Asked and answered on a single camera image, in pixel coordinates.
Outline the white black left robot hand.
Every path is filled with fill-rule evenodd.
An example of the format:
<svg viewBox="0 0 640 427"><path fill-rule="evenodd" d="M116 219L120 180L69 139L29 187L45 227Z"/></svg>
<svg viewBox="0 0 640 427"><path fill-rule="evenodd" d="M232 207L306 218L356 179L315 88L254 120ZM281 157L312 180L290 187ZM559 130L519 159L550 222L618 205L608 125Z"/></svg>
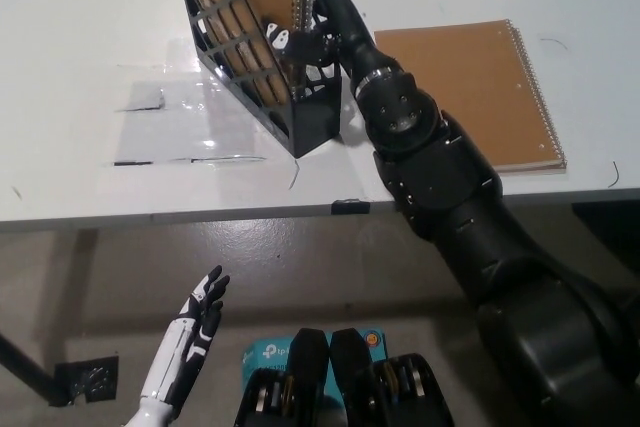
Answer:
<svg viewBox="0 0 640 427"><path fill-rule="evenodd" d="M218 330L229 280L220 265L214 267L169 323L129 426L168 426L179 417Z"/></svg>

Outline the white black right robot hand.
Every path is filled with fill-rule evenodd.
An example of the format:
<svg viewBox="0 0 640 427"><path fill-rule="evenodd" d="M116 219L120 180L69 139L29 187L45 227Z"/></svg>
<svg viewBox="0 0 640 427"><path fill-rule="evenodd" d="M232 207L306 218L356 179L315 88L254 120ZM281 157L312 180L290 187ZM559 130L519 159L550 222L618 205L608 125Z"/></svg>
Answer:
<svg viewBox="0 0 640 427"><path fill-rule="evenodd" d="M309 32L288 30L267 17L262 20L278 59L314 67L337 62L355 86L374 71L401 69L395 59L378 50L352 0L313 0L313 7L324 21Z"/></svg>

